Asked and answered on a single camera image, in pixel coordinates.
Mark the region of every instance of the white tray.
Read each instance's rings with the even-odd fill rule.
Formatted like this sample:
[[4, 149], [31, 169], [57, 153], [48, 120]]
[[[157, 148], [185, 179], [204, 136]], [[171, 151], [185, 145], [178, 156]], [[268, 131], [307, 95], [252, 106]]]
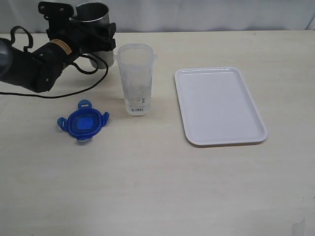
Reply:
[[181, 69], [175, 73], [175, 83], [185, 135], [192, 144], [255, 144], [267, 138], [238, 69]]

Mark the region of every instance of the barcode label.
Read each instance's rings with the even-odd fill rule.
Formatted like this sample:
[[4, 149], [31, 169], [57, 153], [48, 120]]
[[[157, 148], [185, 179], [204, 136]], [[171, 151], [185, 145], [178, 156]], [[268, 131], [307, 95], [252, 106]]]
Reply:
[[143, 108], [132, 108], [131, 111], [132, 112], [142, 112]]

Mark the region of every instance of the blue lid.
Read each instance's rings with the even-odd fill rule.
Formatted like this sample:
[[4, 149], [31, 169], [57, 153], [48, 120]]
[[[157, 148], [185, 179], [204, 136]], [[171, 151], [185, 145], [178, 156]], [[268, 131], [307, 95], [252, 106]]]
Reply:
[[108, 112], [102, 115], [98, 110], [92, 108], [90, 101], [81, 100], [78, 104], [78, 110], [73, 112], [68, 120], [60, 117], [57, 124], [77, 140], [87, 141], [107, 124], [108, 119]]

